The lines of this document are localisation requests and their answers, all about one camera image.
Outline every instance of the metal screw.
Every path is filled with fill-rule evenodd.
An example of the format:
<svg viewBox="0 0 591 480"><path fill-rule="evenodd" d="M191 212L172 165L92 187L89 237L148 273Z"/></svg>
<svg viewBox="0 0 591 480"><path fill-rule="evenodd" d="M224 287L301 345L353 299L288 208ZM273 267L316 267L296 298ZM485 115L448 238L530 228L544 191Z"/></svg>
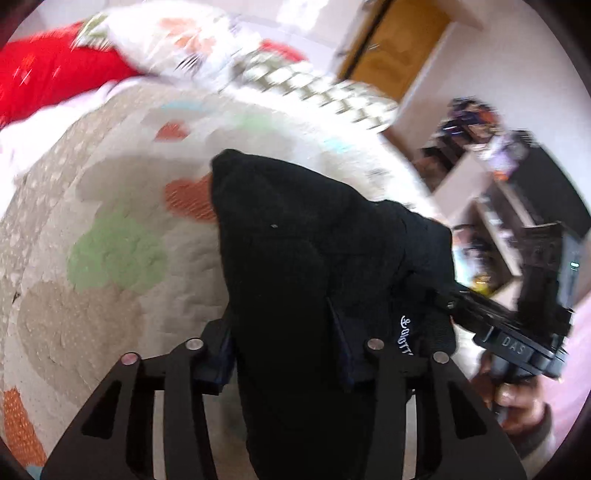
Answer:
<svg viewBox="0 0 591 480"><path fill-rule="evenodd" d="M384 342L379 338L371 338L368 340L368 347L370 350L381 350L384 348Z"/></svg>
<svg viewBox="0 0 591 480"><path fill-rule="evenodd" d="M435 352L433 354L433 360L435 360L438 364L445 365L449 362L449 355L445 352Z"/></svg>
<svg viewBox="0 0 591 480"><path fill-rule="evenodd" d="M121 357L121 363L124 365L133 365L139 360L137 354L130 352Z"/></svg>
<svg viewBox="0 0 591 480"><path fill-rule="evenodd" d="M187 343L185 343L185 347L187 347L189 350L200 350L203 348L203 345L205 344L200 338L191 338L190 340L187 340Z"/></svg>

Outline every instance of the pillow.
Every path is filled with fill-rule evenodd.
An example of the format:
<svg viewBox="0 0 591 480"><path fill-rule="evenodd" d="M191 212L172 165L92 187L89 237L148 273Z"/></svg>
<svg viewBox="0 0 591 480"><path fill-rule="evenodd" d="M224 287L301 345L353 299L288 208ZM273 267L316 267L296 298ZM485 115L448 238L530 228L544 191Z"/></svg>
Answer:
<svg viewBox="0 0 591 480"><path fill-rule="evenodd" d="M309 62L287 60L283 52L260 48L245 55L236 62L236 80L333 113L376 133L392 125L397 115L396 101L375 87L349 80L335 83L314 72Z"/></svg>
<svg viewBox="0 0 591 480"><path fill-rule="evenodd" d="M105 20L108 14L104 12L93 15L84 22L80 32L74 39L72 47L90 47L97 50L111 50L113 44L107 36L107 25Z"/></svg>
<svg viewBox="0 0 591 480"><path fill-rule="evenodd" d="M281 42L276 42L266 38L261 42L261 46L259 47L261 51L272 51L278 53L283 58L289 61L298 62L298 61L308 61L308 57L300 52L298 49L294 47L290 47Z"/></svg>
<svg viewBox="0 0 591 480"><path fill-rule="evenodd" d="M80 24L6 44L0 50L0 128L40 108L138 75L116 51L74 48Z"/></svg>
<svg viewBox="0 0 591 480"><path fill-rule="evenodd" d="M147 2L109 11L105 22L130 64L176 79L223 86L239 50L230 18L209 5Z"/></svg>

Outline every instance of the white wall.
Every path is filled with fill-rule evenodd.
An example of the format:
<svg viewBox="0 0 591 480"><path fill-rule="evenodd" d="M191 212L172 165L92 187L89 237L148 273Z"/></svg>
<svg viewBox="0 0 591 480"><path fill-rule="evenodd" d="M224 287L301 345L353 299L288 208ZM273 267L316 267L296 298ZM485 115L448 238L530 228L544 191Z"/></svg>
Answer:
<svg viewBox="0 0 591 480"><path fill-rule="evenodd" d="M521 0L488 1L494 9L482 31L450 27L429 71L405 99L394 129L409 149L419 149L450 99L475 95L495 106L510 128L531 130L590 206L591 98L533 9Z"/></svg>

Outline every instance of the sleeve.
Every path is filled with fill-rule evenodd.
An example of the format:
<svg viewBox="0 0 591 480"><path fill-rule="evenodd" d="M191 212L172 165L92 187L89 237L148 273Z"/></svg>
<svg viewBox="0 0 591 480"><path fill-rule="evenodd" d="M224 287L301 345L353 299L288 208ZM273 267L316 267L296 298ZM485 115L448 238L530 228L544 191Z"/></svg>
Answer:
<svg viewBox="0 0 591 480"><path fill-rule="evenodd" d="M509 438L521 458L527 477L534 478L555 451L550 406L546 405L544 419L533 430Z"/></svg>

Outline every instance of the embroidered logo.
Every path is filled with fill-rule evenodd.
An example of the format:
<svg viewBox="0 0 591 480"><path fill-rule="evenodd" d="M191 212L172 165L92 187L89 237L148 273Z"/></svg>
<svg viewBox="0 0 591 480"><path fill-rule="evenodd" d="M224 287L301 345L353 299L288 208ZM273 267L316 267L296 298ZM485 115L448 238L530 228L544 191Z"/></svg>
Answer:
<svg viewBox="0 0 591 480"><path fill-rule="evenodd" d="M410 333L410 329L407 327L409 323L411 323L411 319L407 319L406 315L402 315L400 318L400 328L402 331L400 332L400 337L398 337L398 347L402 350L402 353L413 355L407 342L408 334Z"/></svg>

